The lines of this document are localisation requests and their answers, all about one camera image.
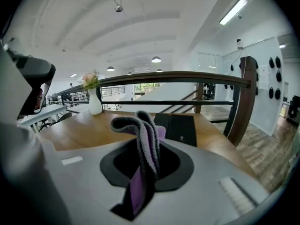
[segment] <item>ceiling sprinkler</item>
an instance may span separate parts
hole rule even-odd
[[[122,6],[116,6],[116,8],[114,9],[117,13],[120,13],[123,11],[123,7]]]

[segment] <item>paper sign on wall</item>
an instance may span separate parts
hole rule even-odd
[[[259,89],[269,90],[269,66],[260,65],[258,67]]]

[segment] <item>folded cloth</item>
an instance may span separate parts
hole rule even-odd
[[[165,136],[165,128],[157,128],[150,115],[143,111],[138,111],[136,117],[114,118],[111,128],[118,133],[136,135],[140,166],[130,180],[122,204],[112,208],[119,216],[133,220],[154,194],[154,182],[159,178],[159,138]]]

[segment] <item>flower arrangement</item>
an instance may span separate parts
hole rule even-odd
[[[84,90],[96,88],[100,84],[100,80],[98,80],[99,72],[95,69],[92,73],[88,73],[82,77],[82,85]]]

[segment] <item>desk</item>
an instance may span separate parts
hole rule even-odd
[[[115,117],[133,114],[133,112],[104,111],[93,116],[89,111],[85,111],[42,130],[39,135],[53,142],[56,150],[88,148],[115,143],[132,139],[135,136],[113,132],[110,128],[111,120]],[[194,117],[198,148],[215,152],[227,158],[238,168],[256,178],[255,172],[243,156],[211,122],[198,113],[182,115]]]
[[[39,122],[43,119],[49,118],[53,115],[57,116],[57,120],[58,118],[58,113],[64,113],[66,111],[66,107],[62,106],[62,105],[58,105],[58,104],[53,104],[50,106],[46,106],[42,108],[42,111],[39,114],[36,115],[29,115],[25,118],[23,118],[23,120],[20,122],[20,125],[25,126],[25,127],[29,127],[30,125],[33,125],[34,130],[36,131],[36,133],[38,133],[38,128],[36,127],[36,122]]]

